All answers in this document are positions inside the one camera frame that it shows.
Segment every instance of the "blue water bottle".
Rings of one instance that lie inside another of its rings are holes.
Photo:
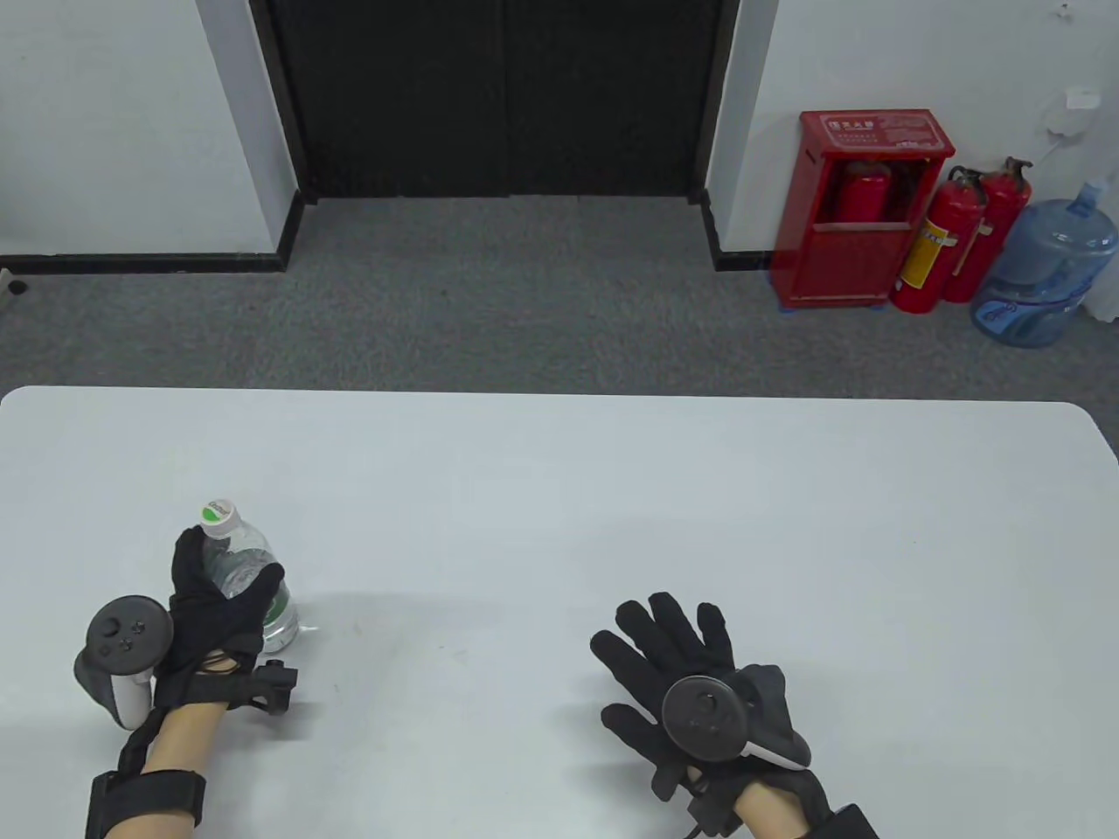
[[[1071,202],[1026,207],[971,301],[979,331],[1012,347],[1047,347],[1064,333],[1119,248],[1119,230],[1096,207],[1106,189],[1104,182],[1090,181]]]

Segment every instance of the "red fire extinguisher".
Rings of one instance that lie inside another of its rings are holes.
[[[890,167],[856,160],[843,172],[834,221],[881,221],[890,196]]]
[[[975,169],[955,167],[932,197],[924,224],[890,292],[890,300],[903,312],[925,314],[940,300],[987,206],[981,177],[982,172]]]
[[[1022,170],[1031,166],[1033,163],[1028,160],[1007,158],[1002,169],[982,177],[987,208],[962,262],[944,284],[944,300],[948,302],[970,301],[995,260],[1003,253],[1007,234],[1034,194],[1033,187],[1022,175]]]

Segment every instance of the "door panel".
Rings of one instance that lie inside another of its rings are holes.
[[[686,195],[720,0],[505,0],[509,183]]]
[[[508,194],[501,0],[271,0],[323,197]]]

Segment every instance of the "white wall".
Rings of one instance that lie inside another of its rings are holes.
[[[0,254],[274,249],[195,0],[0,3]]]
[[[743,0],[740,16],[754,1]],[[1061,91],[1096,85],[1110,92],[1119,81],[1119,0],[1071,6],[1065,21],[1052,13],[1057,0],[779,0],[760,79],[750,75],[745,55],[753,45],[735,39],[731,67],[743,73],[735,84],[756,84],[758,94],[745,138],[741,120],[720,117],[718,131],[727,134],[716,133],[716,148],[740,143],[743,150],[736,176],[725,164],[728,152],[721,168],[712,158],[708,191],[722,248],[773,247],[801,111],[929,107],[959,150],[956,162],[989,168],[1007,154],[1041,158],[1051,144],[1041,116]],[[747,110],[742,101],[725,106]],[[1108,111],[1119,111],[1115,93]],[[1055,152],[1031,176],[1038,197],[1074,194],[1094,173],[1099,149],[1119,143],[1119,136],[1100,139],[1109,124],[1103,114],[1091,136]]]
[[[295,171],[248,0],[197,3],[274,249],[295,195]]]
[[[707,173],[707,194],[716,230],[730,229],[777,8],[778,0],[742,0],[739,6]]]

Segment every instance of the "black glove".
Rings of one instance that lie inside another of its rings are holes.
[[[232,672],[252,672],[264,647],[264,616],[283,581],[283,566],[270,563],[245,591],[226,598],[204,568],[205,543],[206,535],[197,525],[175,543],[170,602],[175,638],[156,668],[156,706],[160,708],[182,705],[191,678],[214,666],[215,659],[235,661],[237,669]]]
[[[657,796],[668,801],[676,788],[683,786],[693,796],[688,812],[696,820],[697,831],[730,836],[742,824],[734,813],[735,802],[746,786],[760,781],[793,793],[811,828],[822,824],[831,810],[819,781],[808,770],[781,769],[756,756],[700,760],[669,736],[664,725],[666,694],[680,679],[706,676],[733,686],[750,709],[751,722],[775,742],[788,743],[791,754],[805,755],[796,763],[808,765],[807,744],[792,730],[789,720],[780,668],[751,664],[735,671],[723,613],[711,603],[699,604],[696,613],[703,641],[670,594],[653,594],[649,605],[651,618],[636,601],[622,603],[615,616],[619,629],[633,640],[640,652],[608,630],[591,639],[591,651],[657,720],[649,723],[629,705],[615,704],[602,709],[602,724],[657,767],[652,779]],[[688,766],[702,773],[697,782],[688,779]]]

